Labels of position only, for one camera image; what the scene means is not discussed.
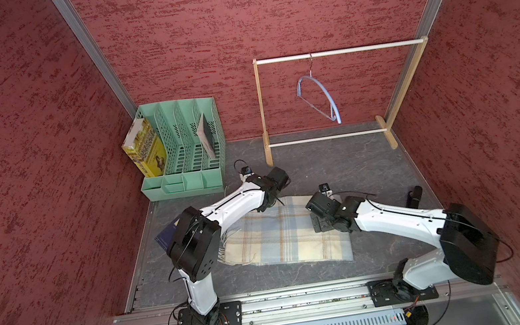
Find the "light blue clothes hanger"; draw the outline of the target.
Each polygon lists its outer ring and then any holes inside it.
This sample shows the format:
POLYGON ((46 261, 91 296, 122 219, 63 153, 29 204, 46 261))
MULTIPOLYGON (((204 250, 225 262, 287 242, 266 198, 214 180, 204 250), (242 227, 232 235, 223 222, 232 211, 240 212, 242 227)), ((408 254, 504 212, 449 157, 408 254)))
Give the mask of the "light blue clothes hanger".
POLYGON ((313 74, 315 59, 311 53, 308 55, 308 59, 308 71, 296 83, 296 96, 320 116, 323 116, 330 122, 341 125, 342 117, 335 99, 325 85, 313 74))

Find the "wooden clothes rack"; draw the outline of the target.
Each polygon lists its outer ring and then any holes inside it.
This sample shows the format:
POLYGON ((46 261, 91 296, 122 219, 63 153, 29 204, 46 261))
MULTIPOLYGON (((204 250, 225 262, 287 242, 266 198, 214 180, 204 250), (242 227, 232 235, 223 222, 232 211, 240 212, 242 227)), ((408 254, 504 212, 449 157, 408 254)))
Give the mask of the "wooden clothes rack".
POLYGON ((410 89, 411 83, 413 81, 413 77, 416 74, 416 71, 417 71, 419 63, 422 59, 422 56, 426 50, 428 39, 429 39, 429 37, 427 35, 423 35, 422 37, 415 38, 415 39, 401 40, 401 41, 381 43, 381 44, 361 46, 361 47, 357 46, 357 47, 343 48, 343 49, 303 54, 303 55, 297 55, 297 56, 290 55, 290 56, 283 56, 283 57, 270 58, 270 59, 259 59, 259 60, 254 59, 253 63, 252 63, 252 67, 253 67, 254 81, 255 81, 255 87, 256 87, 256 94, 258 96, 258 105, 260 107, 260 114, 261 114, 260 121, 262 122, 262 127, 263 127, 262 139, 263 139, 265 159, 266 159, 267 165, 272 166, 274 164, 272 150, 275 148, 278 148, 278 147, 304 144, 304 143, 308 144, 308 143, 322 142, 322 141, 362 136, 362 135, 375 134, 375 133, 383 134, 385 136, 386 140, 388 141, 388 144, 390 145, 390 147, 392 149, 396 150, 400 146, 400 144, 399 144, 399 141, 396 139, 395 134, 393 133, 393 126, 395 124, 398 113, 400 112, 401 106, 403 105, 405 97, 410 89), (402 80, 400 82, 401 85, 399 86, 399 90, 396 91, 392 95, 394 101, 393 101, 392 105, 390 106, 390 109, 388 110, 387 116, 382 117, 382 116, 378 115, 375 118, 378 123, 378 126, 379 126, 378 129, 355 132, 355 133, 348 133, 348 134, 341 134, 341 135, 335 135, 335 136, 328 136, 328 137, 322 136, 321 138, 308 139, 308 140, 301 139, 301 140, 294 140, 294 141, 274 143, 274 144, 272 144, 270 142, 270 136, 269 136, 269 133, 268 133, 268 130, 266 127, 266 120, 265 120, 264 107, 263 107, 264 100, 263 100, 261 80, 260 80, 260 74, 259 74, 260 66, 284 63, 284 62, 291 62, 291 61, 297 61, 297 60, 304 60, 304 59, 309 59, 310 61, 313 61, 313 60, 315 60, 315 58, 321 58, 321 57, 328 57, 328 56, 335 56, 335 55, 342 56, 342 55, 348 55, 348 54, 362 53, 362 52, 375 51, 375 50, 380 51, 380 50, 400 48, 400 47, 406 47, 406 46, 411 46, 414 48, 413 56, 411 57, 410 62, 408 63, 408 68, 407 68, 405 75, 402 77, 402 80))

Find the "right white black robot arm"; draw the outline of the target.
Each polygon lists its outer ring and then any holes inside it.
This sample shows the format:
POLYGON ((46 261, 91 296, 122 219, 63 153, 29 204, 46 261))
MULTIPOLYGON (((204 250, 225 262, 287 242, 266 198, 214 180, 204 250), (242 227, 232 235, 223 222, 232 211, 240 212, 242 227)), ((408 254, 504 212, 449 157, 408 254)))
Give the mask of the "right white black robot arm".
POLYGON ((468 207, 447 209, 397 207, 353 194, 336 201, 318 192, 305 206, 325 230, 380 232, 424 242, 433 247, 422 256, 399 262, 391 279, 372 287, 389 302, 425 299, 436 284, 462 279, 476 285, 494 282, 499 237, 468 207))

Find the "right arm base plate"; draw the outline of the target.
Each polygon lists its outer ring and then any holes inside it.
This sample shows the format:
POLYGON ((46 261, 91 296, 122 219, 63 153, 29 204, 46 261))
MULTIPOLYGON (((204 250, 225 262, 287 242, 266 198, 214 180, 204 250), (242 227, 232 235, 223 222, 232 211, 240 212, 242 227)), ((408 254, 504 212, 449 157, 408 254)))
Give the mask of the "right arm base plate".
POLYGON ((403 281, 396 283, 393 279, 370 281, 367 283, 367 288, 375 307, 408 305, 439 297, 439 293, 433 286, 419 290, 403 281))

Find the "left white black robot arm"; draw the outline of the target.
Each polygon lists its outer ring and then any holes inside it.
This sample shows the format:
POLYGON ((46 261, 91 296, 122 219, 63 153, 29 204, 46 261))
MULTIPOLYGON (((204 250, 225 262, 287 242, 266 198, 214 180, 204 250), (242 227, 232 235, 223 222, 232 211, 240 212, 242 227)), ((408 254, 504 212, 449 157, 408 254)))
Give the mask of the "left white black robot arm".
POLYGON ((186 208, 177 218, 167 255, 188 290, 190 308, 204 317, 218 305, 211 272, 221 237, 250 212, 263 213, 278 201, 290 183, 286 171, 274 167, 267 175, 242 175, 240 187, 208 207, 186 208))

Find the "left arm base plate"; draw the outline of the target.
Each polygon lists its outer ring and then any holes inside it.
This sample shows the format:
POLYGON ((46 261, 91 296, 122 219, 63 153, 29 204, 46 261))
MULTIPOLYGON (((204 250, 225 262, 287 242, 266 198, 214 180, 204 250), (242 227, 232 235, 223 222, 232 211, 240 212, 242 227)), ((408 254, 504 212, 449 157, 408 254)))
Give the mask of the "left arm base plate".
POLYGON ((196 310, 183 308, 170 318, 175 325, 242 325, 242 302, 217 303, 207 315, 196 310))

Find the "plaid beige blue scarf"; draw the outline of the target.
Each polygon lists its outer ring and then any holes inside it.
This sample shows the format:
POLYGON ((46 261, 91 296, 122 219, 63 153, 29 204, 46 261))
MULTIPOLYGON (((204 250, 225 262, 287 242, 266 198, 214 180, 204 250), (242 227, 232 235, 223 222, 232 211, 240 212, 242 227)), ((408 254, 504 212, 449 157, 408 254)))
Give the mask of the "plaid beige blue scarf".
POLYGON ((317 232, 311 197, 287 196, 265 212, 250 212, 222 235, 219 261, 226 265, 275 265, 324 261, 353 261, 350 234, 317 232))

